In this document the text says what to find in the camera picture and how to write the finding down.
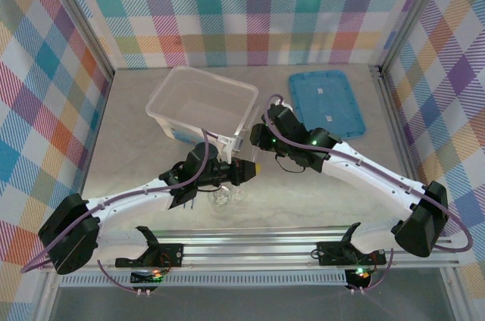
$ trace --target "floor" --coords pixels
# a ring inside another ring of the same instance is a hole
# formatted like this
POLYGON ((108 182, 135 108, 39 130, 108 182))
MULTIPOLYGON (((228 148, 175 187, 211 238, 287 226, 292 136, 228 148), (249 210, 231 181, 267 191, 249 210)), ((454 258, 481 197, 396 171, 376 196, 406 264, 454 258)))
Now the floor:
POLYGON ((438 269, 393 270, 375 292, 342 286, 160 287, 150 298, 116 288, 60 287, 51 321, 453 320, 438 269))
MULTIPOLYGON (((278 92, 289 102, 292 73, 340 69, 347 75, 358 100, 367 132, 348 142, 370 159, 403 173, 386 115, 369 69, 363 64, 278 67, 220 67, 204 69, 256 85, 261 113, 269 95, 278 92)), ((170 69, 120 70, 116 73, 89 169, 83 198, 110 195, 142 185, 183 161, 191 145, 168 138, 145 112, 149 96, 170 69)), ((245 141, 238 157, 251 159, 245 141)), ((392 214, 371 196, 346 183, 307 170, 283 172, 274 155, 259 152, 262 172, 244 185, 244 197, 216 207, 211 194, 199 193, 193 210, 178 207, 134 219, 124 227, 144 225, 162 229, 223 229, 241 227, 338 226, 382 220, 392 214)), ((298 169, 282 159, 289 169, 298 169)))

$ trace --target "black cable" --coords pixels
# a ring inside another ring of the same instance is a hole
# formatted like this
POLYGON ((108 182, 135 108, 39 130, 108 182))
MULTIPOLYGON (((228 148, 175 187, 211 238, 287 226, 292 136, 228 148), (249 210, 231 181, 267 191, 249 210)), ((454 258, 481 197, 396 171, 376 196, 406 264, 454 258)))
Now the black cable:
POLYGON ((217 187, 216 189, 213 189, 213 190, 197 190, 197 191, 200 191, 200 192, 216 192, 216 191, 219 191, 220 189, 222 189, 221 186, 217 187))
POLYGON ((274 160, 276 161, 276 163, 277 163, 277 164, 279 164, 279 165, 280 165, 280 167, 281 167, 281 169, 282 169, 283 171, 288 172, 288 173, 304 173, 304 172, 305 172, 306 167, 303 167, 303 170, 301 170, 301 171, 290 171, 290 170, 287 170, 287 169, 286 169, 285 167, 283 167, 283 166, 281 165, 281 163, 278 161, 278 157, 281 157, 281 156, 279 156, 279 155, 278 155, 278 153, 276 153, 276 154, 274 155, 274 160))
POLYGON ((311 251, 310 257, 312 257, 313 259, 319 260, 320 258, 318 256, 318 249, 314 249, 313 251, 311 251))
POLYGON ((329 251, 321 251, 320 249, 314 249, 313 251, 311 251, 310 257, 312 257, 313 259, 319 259, 320 252, 324 253, 324 255, 322 255, 322 257, 325 257, 326 255, 330 255, 333 259, 336 259, 336 260, 347 259, 345 256, 341 257, 341 256, 335 255, 333 253, 330 253, 329 251))

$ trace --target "black mounting bracket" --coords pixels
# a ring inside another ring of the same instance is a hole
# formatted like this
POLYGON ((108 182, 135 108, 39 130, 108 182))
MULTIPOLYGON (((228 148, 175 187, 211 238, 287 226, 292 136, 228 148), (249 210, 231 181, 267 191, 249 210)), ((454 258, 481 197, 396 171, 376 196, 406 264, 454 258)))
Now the black mounting bracket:
POLYGON ((317 251, 320 266, 373 266, 375 264, 382 266, 386 264, 385 253, 373 251, 370 254, 363 254, 353 245, 345 242, 318 242, 315 252, 317 251))
POLYGON ((136 227, 146 238, 149 248, 138 259, 117 258, 117 268, 173 268, 181 267, 183 244, 160 244, 152 231, 146 226, 136 227))

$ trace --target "metal frame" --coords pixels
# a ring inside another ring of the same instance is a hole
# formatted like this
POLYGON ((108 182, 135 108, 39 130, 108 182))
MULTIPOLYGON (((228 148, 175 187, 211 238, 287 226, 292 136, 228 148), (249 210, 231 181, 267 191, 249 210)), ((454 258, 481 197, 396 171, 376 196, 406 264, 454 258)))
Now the metal frame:
POLYGON ((57 273, 40 273, 29 321, 46 321, 50 318, 54 306, 55 296, 58 292, 61 277, 57 273))
POLYGON ((374 80, 376 90, 380 93, 381 105, 389 119, 389 128, 394 135, 394 145, 399 153, 402 165, 404 166, 405 175, 414 180, 418 180, 415 162, 411 156, 411 149, 406 140, 404 129, 400 123, 397 107, 393 101, 386 75, 380 72, 379 67, 369 67, 372 79, 374 80))
MULTIPOLYGON (((173 272, 355 269, 355 266, 319 266, 318 260, 310 257, 317 242, 339 242, 348 228, 211 229, 154 231, 154 234, 159 242, 184 244, 182 266, 173 268, 173 272)), ((450 246, 452 243, 451 239, 442 237, 438 244, 450 246)), ((435 250, 428 258, 416 257, 400 248, 394 254, 393 267, 397 268, 459 266, 457 255, 446 251, 435 250)), ((126 272, 126 269, 114 268, 114 264, 104 266, 113 272, 126 272)), ((97 269, 96 264, 90 263, 81 270, 97 269)), ((54 272, 53 266, 46 266, 44 270, 54 272)))
MULTIPOLYGON (((116 272, 116 281, 126 287, 153 287, 153 283, 130 283, 131 271, 116 272)), ((59 287, 106 287, 110 281, 99 272, 75 272, 63 277, 59 287)), ((347 285, 345 270, 288 270, 247 272, 170 272, 163 287, 281 287, 295 285, 347 285)))
POLYGON ((441 268, 446 293, 456 319, 479 320, 477 309, 470 301, 471 296, 459 268, 441 268))
POLYGON ((415 0, 411 8, 409 9, 408 15, 404 20, 404 24, 399 29, 394 42, 392 43, 387 56, 384 58, 382 63, 382 71, 386 73, 393 65, 394 61, 397 59, 399 54, 404 47, 405 42, 411 35, 412 30, 415 28, 416 23, 421 18, 428 2, 430 0, 415 0))
POLYGON ((86 15, 77 3, 77 0, 61 0, 61 2, 80 35, 83 37, 87 47, 96 59, 99 68, 111 82, 114 77, 115 69, 99 42, 97 35, 92 30, 86 15))
POLYGON ((99 130, 101 129, 101 124, 102 124, 102 121, 103 121, 103 117, 105 116, 106 107, 108 106, 108 99, 109 99, 109 93, 111 92, 111 85, 113 85, 112 81, 109 82, 108 88, 106 89, 105 105, 103 105, 101 114, 99 115, 98 130, 95 133, 95 138, 94 138, 94 141, 92 143, 92 150, 91 150, 91 152, 88 152, 88 157, 86 159, 86 173, 83 176, 81 184, 80 184, 80 189, 79 189, 80 194, 83 193, 84 186, 86 185, 86 181, 88 179, 88 172, 89 172, 89 168, 91 166, 92 156, 94 155, 94 148, 96 147, 96 142, 98 141, 98 137, 99 137, 99 130))

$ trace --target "purple tube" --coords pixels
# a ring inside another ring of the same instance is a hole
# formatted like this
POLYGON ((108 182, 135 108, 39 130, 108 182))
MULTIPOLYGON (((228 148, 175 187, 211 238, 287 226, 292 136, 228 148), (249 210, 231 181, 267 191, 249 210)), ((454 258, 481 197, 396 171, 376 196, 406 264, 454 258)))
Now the purple tube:
POLYGON ((384 279, 387 277, 387 274, 389 273, 390 269, 391 269, 391 266, 393 265, 393 260, 394 260, 394 249, 391 248, 391 254, 389 256, 389 260, 387 261, 387 267, 386 269, 384 270, 384 274, 382 275, 382 277, 380 277, 380 279, 373 285, 369 285, 365 290, 369 290, 369 289, 373 289, 373 288, 376 288, 380 283, 382 283, 384 281, 384 279))
MULTIPOLYGON (((204 153, 204 160, 202 161, 202 165, 200 166, 199 170, 197 173, 190 179, 188 179, 185 182, 179 183, 177 185, 170 185, 170 186, 163 186, 163 187, 156 187, 153 189, 149 189, 148 192, 160 192, 160 191, 167 191, 171 189, 179 189, 181 187, 184 187, 185 185, 189 185, 190 183, 194 182, 202 173, 202 171, 205 169, 205 165, 207 164, 208 161, 208 154, 209 154, 209 139, 208 136, 217 138, 216 135, 207 132, 205 129, 202 130, 202 134, 204 135, 204 141, 205 141, 205 153, 204 153)), ((104 204, 104 206, 109 206, 113 204, 116 201, 119 201, 123 198, 127 198, 129 196, 134 196, 134 195, 141 195, 144 194, 145 190, 137 190, 137 191, 132 191, 132 192, 127 192, 118 196, 114 196, 113 198, 110 198, 107 200, 104 204)), ((39 266, 36 265, 38 262, 40 262, 46 255, 47 253, 53 249, 53 247, 56 246, 57 243, 59 243, 60 240, 63 239, 72 229, 74 229, 77 224, 81 223, 84 219, 86 219, 89 215, 93 215, 96 211, 101 210, 103 208, 102 204, 99 204, 95 206, 93 209, 85 212, 83 215, 75 219, 71 224, 69 224, 64 231, 61 232, 47 247, 44 248, 43 251, 41 251, 39 254, 37 254, 29 263, 27 263, 25 266, 22 267, 20 270, 20 273, 27 273, 31 270, 34 270, 35 268, 38 268, 39 266)))
MULTIPOLYGON (((283 103, 283 96, 282 95, 280 95, 280 94, 273 94, 268 99, 268 101, 266 102, 266 107, 265 107, 265 110, 264 110, 264 120, 266 121, 266 124, 268 125, 268 128, 270 129, 270 131, 279 140, 281 140, 281 141, 285 142, 286 144, 291 145, 293 147, 297 147, 297 148, 301 148, 301 149, 308 149, 310 151, 327 152, 329 154, 335 154, 335 155, 337 155, 339 157, 342 157, 342 158, 345 158, 347 160, 359 161, 358 158, 356 158, 356 157, 354 157, 354 156, 352 156, 350 154, 343 153, 341 151, 337 151, 335 149, 323 148, 323 147, 315 147, 313 145, 302 145, 300 143, 296 143, 296 142, 290 141, 289 139, 286 139, 285 137, 283 137, 278 132, 278 130, 274 127, 273 123, 270 121, 270 118, 268 116, 268 107, 270 106, 271 100, 273 98, 278 98, 278 99, 280 99, 280 103, 283 103)), ((389 182, 393 183, 394 185, 397 185, 397 186, 400 186, 400 187, 403 187, 403 188, 408 187, 405 183, 399 181, 398 179, 393 178, 392 176, 388 175, 387 173, 379 170, 378 168, 376 168, 376 167, 374 167, 374 166, 372 166, 372 165, 370 165, 370 164, 368 164, 368 163, 366 163, 364 161, 361 162, 361 166, 367 168, 368 170, 370 170, 372 172, 374 172, 376 175, 378 175, 380 177, 383 177, 384 179, 387 179, 389 182)), ((473 247, 473 238, 471 237, 471 233, 468 231, 468 229, 464 225, 464 223, 454 213, 452 213, 446 207, 444 207, 443 205, 441 205, 439 202, 433 200, 429 196, 424 195, 424 194, 421 194, 419 191, 416 191, 416 190, 412 189, 411 190, 411 193, 413 195, 418 196, 419 198, 423 198, 424 200, 428 201, 429 203, 431 203, 432 205, 434 205, 435 207, 437 207, 438 209, 440 209, 443 213, 445 213, 446 215, 448 215, 449 218, 451 220, 453 220, 463 230, 463 232, 465 233, 465 235, 467 237, 468 243, 464 247, 461 247, 461 248, 448 248, 448 247, 443 247, 441 245, 435 245, 434 247, 436 249, 440 249, 441 251, 449 251, 449 252, 452 252, 452 253, 461 253, 461 252, 464 252, 464 251, 469 251, 473 247)))
POLYGON ((131 292, 131 293, 134 293, 135 295, 138 294, 137 291, 135 291, 133 288, 130 288, 130 287, 126 287, 125 285, 122 285, 121 283, 119 283, 116 279, 114 279, 113 277, 111 277, 108 272, 106 272, 105 268, 102 266, 101 262, 98 260, 98 267, 99 269, 101 270, 101 273, 103 273, 105 275, 105 277, 107 279, 109 279, 109 281, 111 283, 113 283, 114 285, 116 285, 118 288, 121 288, 121 289, 124 289, 125 291, 128 291, 128 292, 131 292))

